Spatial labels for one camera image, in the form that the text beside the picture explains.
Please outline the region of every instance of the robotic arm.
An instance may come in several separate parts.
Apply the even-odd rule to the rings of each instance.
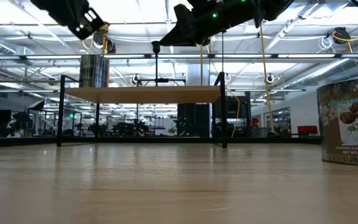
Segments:
[[[212,35],[224,32],[243,22],[254,19],[259,27],[263,19],[276,19],[294,0],[188,0],[190,11],[179,4],[174,7],[178,22],[161,41],[162,46],[208,45]],[[100,40],[105,23],[90,7],[87,0],[31,0],[39,9],[61,26],[67,26],[79,39],[85,40],[94,32],[94,40]],[[109,49],[115,52],[110,43]]]
[[[275,20],[294,0],[188,0],[191,11],[174,7],[177,25],[161,41],[162,46],[208,45],[212,35],[254,19],[256,28],[263,19]]]
[[[87,0],[31,0],[41,10],[48,11],[59,25],[67,26],[79,39],[85,40],[104,25]]]

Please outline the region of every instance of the red object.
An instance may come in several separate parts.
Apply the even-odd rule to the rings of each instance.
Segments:
[[[298,133],[317,133],[317,126],[298,126]]]
[[[257,118],[252,118],[252,127],[259,128],[259,120]]]

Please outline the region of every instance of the black metal frame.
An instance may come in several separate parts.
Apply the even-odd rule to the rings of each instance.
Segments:
[[[227,148],[227,125],[226,125],[226,122],[227,122],[227,119],[226,119],[226,86],[225,86],[225,79],[224,79],[224,76],[225,76],[225,73],[224,72],[221,72],[217,79],[216,79],[216,82],[214,85],[220,85],[220,92],[221,92],[221,110],[222,110],[222,118],[221,118],[221,122],[222,122],[222,136],[221,138],[219,138],[221,140],[221,143],[222,143],[222,148]],[[64,114],[64,99],[65,99],[65,83],[66,83],[66,79],[69,79],[73,82],[79,82],[78,80],[75,80],[74,78],[71,78],[67,75],[62,75],[61,76],[61,79],[60,79],[60,101],[59,101],[59,111],[58,111],[58,130],[57,130],[57,138],[56,138],[56,145],[58,147],[61,147],[62,146],[62,142],[63,142],[63,114]],[[138,80],[137,82],[137,86],[139,86],[139,83],[140,82],[144,82],[144,81],[156,81],[156,84],[158,83],[158,79],[152,79],[152,80]],[[183,79],[173,79],[173,80],[169,80],[169,81],[180,81],[180,82],[184,82],[185,85],[186,85],[186,80],[183,80]],[[215,124],[215,112],[214,112],[214,109],[215,109],[215,103],[212,103],[212,114],[213,114],[213,123],[212,123],[212,127],[213,127],[213,130],[215,129],[216,127],[216,124]],[[96,122],[95,122],[95,130],[94,130],[94,142],[100,142],[100,138],[99,138],[99,114],[100,114],[100,103],[97,103],[96,104]],[[137,107],[137,113],[136,113],[136,116],[137,116],[137,119],[139,119],[139,107]],[[194,141],[194,142],[213,142],[213,143],[217,143],[217,136],[214,135],[214,131],[212,132],[213,133],[213,137],[212,139],[209,139],[209,140],[205,140],[205,139],[202,139],[200,141]],[[149,142],[150,140],[147,139],[147,138],[139,138],[138,141],[140,142]],[[169,139],[164,139],[164,138],[156,138],[155,140],[156,142],[167,142],[169,141]]]
[[[226,84],[224,79],[225,73],[220,72],[218,77],[215,81],[215,86],[218,84],[221,84],[221,112],[222,112],[222,118],[221,118],[221,124],[222,124],[222,148],[227,148],[227,116],[226,116]],[[212,103],[212,139],[213,142],[216,143],[216,136],[215,136],[215,128],[216,128],[216,116],[215,116],[215,103]]]
[[[58,147],[61,147],[62,142],[63,142],[63,113],[64,113],[64,106],[65,106],[66,78],[79,83],[78,80],[75,80],[74,78],[69,77],[67,75],[62,75],[60,77],[59,118],[57,121],[57,138],[56,138],[56,145]],[[97,110],[98,108],[100,108],[99,103],[98,103],[98,106],[96,107],[96,117],[97,118],[99,118],[99,111]]]

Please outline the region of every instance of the wooden floor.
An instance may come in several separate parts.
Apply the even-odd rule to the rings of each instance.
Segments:
[[[301,144],[9,147],[0,223],[358,224],[358,167]]]

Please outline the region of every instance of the yellow cable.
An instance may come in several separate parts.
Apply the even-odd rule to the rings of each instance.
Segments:
[[[262,28],[262,23],[260,24],[260,39],[262,41],[262,56],[264,60],[264,70],[265,70],[265,87],[266,87],[266,95],[267,95],[267,103],[268,103],[268,112],[270,115],[270,129],[274,131],[273,127],[273,113],[272,113],[272,105],[270,103],[270,95],[269,88],[267,86],[267,71],[266,71],[266,57],[265,57],[265,42],[264,42],[264,32]]]
[[[335,36],[336,33],[337,33],[336,31],[333,33],[333,37],[335,39],[338,39],[338,40],[341,40],[341,41],[355,41],[355,40],[358,40],[358,38],[356,38],[356,39],[342,39],[342,38],[336,37]]]
[[[106,45],[106,47],[104,48],[104,54],[107,54],[107,40],[106,40],[106,42],[105,42],[105,45]]]
[[[231,138],[233,138],[233,137],[234,137],[234,132],[236,131],[236,128],[237,128],[237,122],[238,122],[239,115],[240,115],[240,106],[241,106],[241,102],[240,102],[240,100],[239,100],[239,98],[238,98],[238,97],[236,97],[236,99],[237,99],[237,101],[239,102],[239,106],[237,107],[237,118],[236,118],[236,122],[234,123],[234,128],[233,128],[233,132],[231,133]]]
[[[85,40],[82,41],[82,45],[84,45],[84,48],[88,49],[88,50],[91,50],[92,49],[92,46],[93,46],[93,37],[91,39],[91,46],[88,47],[86,44],[85,44]]]
[[[349,49],[351,50],[351,53],[353,54],[353,49],[352,49],[351,43],[350,43],[350,42],[347,42],[347,44],[349,45]],[[357,64],[357,61],[356,61],[355,58],[353,59],[353,61],[354,61],[355,65],[356,65],[356,67],[358,68],[358,64]]]

